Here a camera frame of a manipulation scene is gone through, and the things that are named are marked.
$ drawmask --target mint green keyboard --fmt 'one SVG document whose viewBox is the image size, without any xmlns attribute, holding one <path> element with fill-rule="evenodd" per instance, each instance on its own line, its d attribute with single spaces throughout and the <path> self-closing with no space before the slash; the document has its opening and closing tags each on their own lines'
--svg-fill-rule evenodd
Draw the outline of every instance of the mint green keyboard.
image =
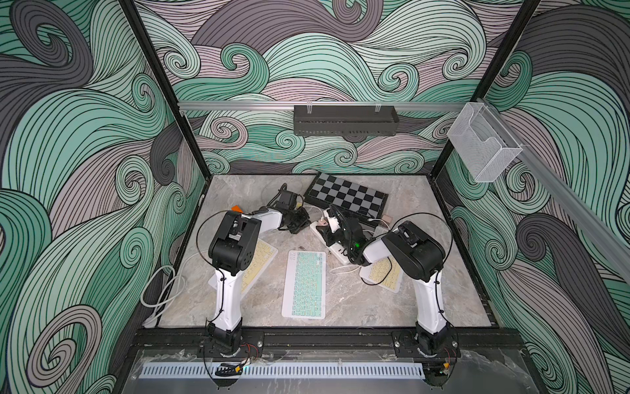
<svg viewBox="0 0 630 394">
<path fill-rule="evenodd" d="M 326 254 L 291 250 L 287 261 L 282 315 L 323 319 L 326 316 Z"/>
</svg>

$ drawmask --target wave pattern wallpaper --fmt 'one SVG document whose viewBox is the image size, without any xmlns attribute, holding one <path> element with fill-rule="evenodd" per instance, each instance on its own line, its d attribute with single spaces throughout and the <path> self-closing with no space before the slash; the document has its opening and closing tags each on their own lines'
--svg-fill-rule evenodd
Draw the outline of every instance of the wave pattern wallpaper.
<svg viewBox="0 0 630 394">
<path fill-rule="evenodd" d="M 0 2 L 3 393 L 111 391 L 175 261 L 204 180 L 148 69 L 117 0 Z"/>
<path fill-rule="evenodd" d="M 136 1 L 179 100 L 381 102 L 468 101 L 520 3 Z M 293 135 L 292 112 L 187 115 L 213 173 L 427 173 L 457 114 L 347 140 Z"/>
<path fill-rule="evenodd" d="M 628 18 L 622 1 L 546 9 L 486 98 L 630 247 Z M 490 184 L 456 154 L 446 170 L 440 191 L 493 306 L 549 391 L 628 393 L 628 283 L 523 163 Z"/>
</svg>

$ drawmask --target perforated metal strip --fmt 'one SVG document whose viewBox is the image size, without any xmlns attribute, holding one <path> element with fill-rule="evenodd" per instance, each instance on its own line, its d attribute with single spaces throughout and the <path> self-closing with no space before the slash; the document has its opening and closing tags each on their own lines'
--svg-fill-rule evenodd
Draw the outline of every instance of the perforated metal strip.
<svg viewBox="0 0 630 394">
<path fill-rule="evenodd" d="M 206 362 L 213 378 L 219 362 Z M 202 362 L 146 362 L 140 379 L 209 378 Z M 415 379 L 425 378 L 413 362 L 269 362 L 245 367 L 241 379 Z"/>
</svg>

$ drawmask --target red wire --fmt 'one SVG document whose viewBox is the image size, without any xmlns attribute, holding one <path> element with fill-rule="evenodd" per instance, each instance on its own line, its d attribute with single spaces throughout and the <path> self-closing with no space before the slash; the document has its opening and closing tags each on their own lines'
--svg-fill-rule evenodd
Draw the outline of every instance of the red wire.
<svg viewBox="0 0 630 394">
<path fill-rule="evenodd" d="M 247 342 L 245 342 L 243 345 L 241 346 L 247 346 L 247 355 L 249 356 L 251 354 L 251 348 L 253 347 L 254 349 L 256 349 L 256 357 L 254 357 L 254 360 L 258 358 L 258 348 L 252 344 L 248 344 Z"/>
<path fill-rule="evenodd" d="M 448 350 L 447 348 L 445 348 L 445 347 L 444 347 L 444 350 L 446 351 L 446 354 L 448 354 L 448 355 L 449 355 L 449 365 L 450 365 L 450 352 L 449 352 L 449 350 Z"/>
</svg>

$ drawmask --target white cable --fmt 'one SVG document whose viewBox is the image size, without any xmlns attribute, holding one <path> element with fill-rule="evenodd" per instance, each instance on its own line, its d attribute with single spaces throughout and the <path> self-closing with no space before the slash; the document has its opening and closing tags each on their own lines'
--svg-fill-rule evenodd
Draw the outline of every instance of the white cable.
<svg viewBox="0 0 630 394">
<path fill-rule="evenodd" d="M 329 273 L 329 274 L 331 274 L 331 275 L 349 274 L 349 273 L 351 273 L 351 272 L 355 272 L 356 270 L 358 270 L 358 269 L 359 269 L 359 268 L 361 268 L 361 267 L 357 266 L 357 268 L 355 268 L 355 269 L 353 269 L 353 270 L 350 270 L 350 271 L 333 272 L 334 270 L 338 270 L 339 268 L 348 268 L 348 266 L 347 266 L 347 265 L 342 265 L 341 267 L 333 268 L 333 269 L 331 269 L 330 271 L 328 271 L 328 273 Z"/>
<path fill-rule="evenodd" d="M 199 253 L 195 253 L 194 255 L 189 256 L 186 260 L 184 260 L 181 263 L 180 273 L 183 272 L 184 266 L 186 265 L 186 263 L 189 262 L 193 257 L 196 257 L 198 254 Z M 144 301 L 144 293 L 147 291 L 147 289 L 149 288 L 149 285 L 151 284 L 151 282 L 153 282 L 153 279 L 155 279 L 156 275 L 162 270 L 166 271 L 166 269 L 170 269 L 170 273 L 173 274 L 173 277 L 171 278 L 170 281 L 166 283 L 166 285 L 164 285 L 164 288 L 162 288 L 162 291 L 159 293 L 159 297 L 157 297 L 157 299 L 161 299 L 164 296 L 165 292 L 168 290 L 169 286 L 171 284 L 174 284 L 175 281 L 177 281 L 177 293 L 175 293 L 175 295 L 172 295 L 170 298 L 165 299 L 162 302 L 158 302 L 157 304 L 149 304 L 148 302 Z M 160 316 L 162 316 L 162 314 L 164 314 L 164 312 L 166 312 L 166 310 L 170 308 L 170 306 L 173 304 L 172 301 L 175 300 L 175 298 L 177 298 L 184 291 L 185 288 L 186 288 L 186 278 L 184 278 L 181 274 L 178 274 L 172 265 L 170 264 L 163 265 L 160 268 L 158 268 L 153 273 L 149 281 L 147 281 L 147 284 L 144 285 L 144 288 L 142 289 L 142 293 L 140 294 L 140 303 L 146 306 L 147 308 L 154 308 L 153 313 L 151 313 L 151 316 L 149 316 L 146 320 L 144 320 L 144 322 L 142 322 L 142 326 L 146 327 L 150 325 L 152 322 L 156 321 Z M 159 307 L 162 305 L 166 305 L 166 306 L 160 313 L 157 313 Z"/>
<path fill-rule="evenodd" d="M 305 204 L 302 204 L 302 207 L 319 209 L 319 211 L 321 212 L 321 217 L 324 217 L 324 211 L 322 211 L 320 207 L 310 206 L 310 205 L 305 205 Z"/>
<path fill-rule="evenodd" d="M 383 220 L 383 219 L 372 219 L 372 218 L 370 218 L 367 221 L 371 222 L 371 221 L 375 221 L 375 220 L 378 220 L 379 222 L 383 222 L 383 224 L 385 224 L 385 227 L 387 227 L 388 230 L 391 230 L 391 228 L 389 228 L 389 224 L 387 224 L 387 222 L 385 220 Z"/>
</svg>

